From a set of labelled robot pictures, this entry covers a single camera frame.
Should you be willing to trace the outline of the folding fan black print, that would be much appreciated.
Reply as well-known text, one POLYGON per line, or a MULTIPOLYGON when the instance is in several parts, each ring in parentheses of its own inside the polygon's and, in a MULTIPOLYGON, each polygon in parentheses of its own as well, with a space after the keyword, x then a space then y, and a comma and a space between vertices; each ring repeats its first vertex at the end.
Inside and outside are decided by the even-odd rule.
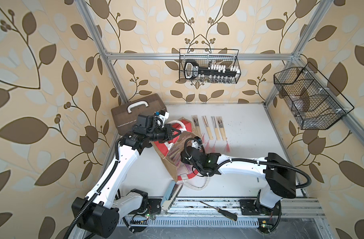
POLYGON ((193 120, 193 123, 194 123, 195 130, 197 132, 197 135, 199 137, 203 138, 203 134, 201 132, 198 116, 197 115, 192 115, 192 120, 193 120))

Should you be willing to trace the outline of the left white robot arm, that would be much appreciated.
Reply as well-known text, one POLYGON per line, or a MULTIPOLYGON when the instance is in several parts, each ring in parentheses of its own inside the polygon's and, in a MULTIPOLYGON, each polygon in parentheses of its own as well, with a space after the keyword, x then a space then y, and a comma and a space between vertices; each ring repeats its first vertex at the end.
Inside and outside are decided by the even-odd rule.
POLYGON ((65 239, 75 227, 90 232, 89 238, 97 235, 106 239, 126 215, 147 209, 148 194, 144 191, 134 189, 120 199, 115 197, 144 148, 150 148, 152 142, 169 143, 187 130, 179 120, 166 123, 168 117, 169 113, 163 110, 151 116, 139 115, 131 131, 116 141, 113 160, 97 184, 84 198, 77 197, 73 202, 74 220, 65 232, 65 239))

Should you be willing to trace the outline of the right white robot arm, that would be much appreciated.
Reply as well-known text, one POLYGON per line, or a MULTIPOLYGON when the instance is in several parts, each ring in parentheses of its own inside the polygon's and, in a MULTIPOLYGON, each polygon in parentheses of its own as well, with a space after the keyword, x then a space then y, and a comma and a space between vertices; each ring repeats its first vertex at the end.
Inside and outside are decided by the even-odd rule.
POLYGON ((206 153, 199 137, 189 138, 181 152, 182 163, 191 165, 199 177, 213 177, 223 174, 240 174, 264 179, 267 184, 258 191, 251 212, 268 213, 278 209, 277 219, 271 225, 261 222, 258 231, 262 234, 273 233, 282 216, 282 199, 296 198, 298 189, 310 186, 311 177, 304 171, 293 167, 276 153, 266 157, 239 158, 220 153, 206 153))

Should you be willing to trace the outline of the folding fan plain wood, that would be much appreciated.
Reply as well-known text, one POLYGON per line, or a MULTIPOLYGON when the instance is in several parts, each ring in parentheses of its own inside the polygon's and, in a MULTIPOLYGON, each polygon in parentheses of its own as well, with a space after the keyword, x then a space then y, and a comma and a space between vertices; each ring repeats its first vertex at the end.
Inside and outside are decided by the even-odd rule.
POLYGON ((204 123, 205 129, 207 132, 207 136, 208 136, 206 147, 210 148, 210 141, 213 140, 213 135, 212 135, 211 129, 208 124, 207 116, 202 116, 202 119, 203 119, 203 123, 204 123))

